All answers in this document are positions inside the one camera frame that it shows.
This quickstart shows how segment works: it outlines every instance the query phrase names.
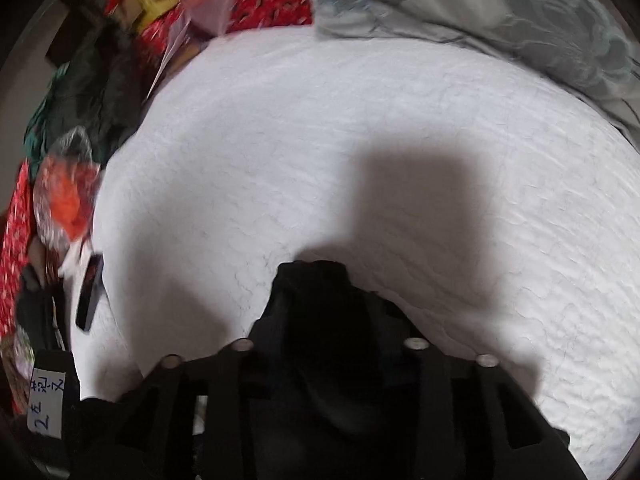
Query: white label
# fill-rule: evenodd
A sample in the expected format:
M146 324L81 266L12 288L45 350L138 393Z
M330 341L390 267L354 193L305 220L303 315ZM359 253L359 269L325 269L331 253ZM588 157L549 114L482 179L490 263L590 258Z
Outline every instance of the white label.
M33 369L27 407L27 427L32 433L62 438L64 392L65 374Z

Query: gray floral blanket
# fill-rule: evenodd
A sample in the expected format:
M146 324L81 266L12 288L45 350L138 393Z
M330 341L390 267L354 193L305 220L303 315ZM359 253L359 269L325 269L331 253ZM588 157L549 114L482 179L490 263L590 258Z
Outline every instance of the gray floral blanket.
M610 0L313 1L316 27L332 36L421 38L522 62L640 147L640 48Z

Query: silver screw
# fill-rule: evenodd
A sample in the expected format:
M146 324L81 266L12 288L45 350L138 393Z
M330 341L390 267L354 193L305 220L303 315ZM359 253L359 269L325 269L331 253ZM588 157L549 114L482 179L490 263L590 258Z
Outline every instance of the silver screw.
M248 338L236 339L231 343L231 348L236 352L248 352L254 348L254 342Z
M478 363L482 368L494 368L500 364L500 359L495 355L480 354L476 357L476 363Z
M160 361L162 368L177 368L182 364L184 359L176 354L165 355Z
M429 342L421 337L408 337L404 340L404 346L409 350L426 350L429 348Z

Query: mattress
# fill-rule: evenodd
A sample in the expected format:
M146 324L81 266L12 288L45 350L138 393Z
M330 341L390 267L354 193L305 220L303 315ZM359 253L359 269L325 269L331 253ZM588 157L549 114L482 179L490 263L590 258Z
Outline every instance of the mattress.
M618 131L501 60L306 27L215 40L107 166L82 394L216 352L279 263L329 258L443 351L498 356L605 479L640 430L639 190Z

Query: black device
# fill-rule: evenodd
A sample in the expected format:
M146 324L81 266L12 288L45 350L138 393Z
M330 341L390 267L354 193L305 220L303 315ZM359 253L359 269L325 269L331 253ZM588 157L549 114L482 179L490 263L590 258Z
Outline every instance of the black device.
M119 402L80 401L68 352L36 367L67 374L62 440L18 440L70 480L586 478L495 358L444 355L335 262L282 264L247 338L166 356Z

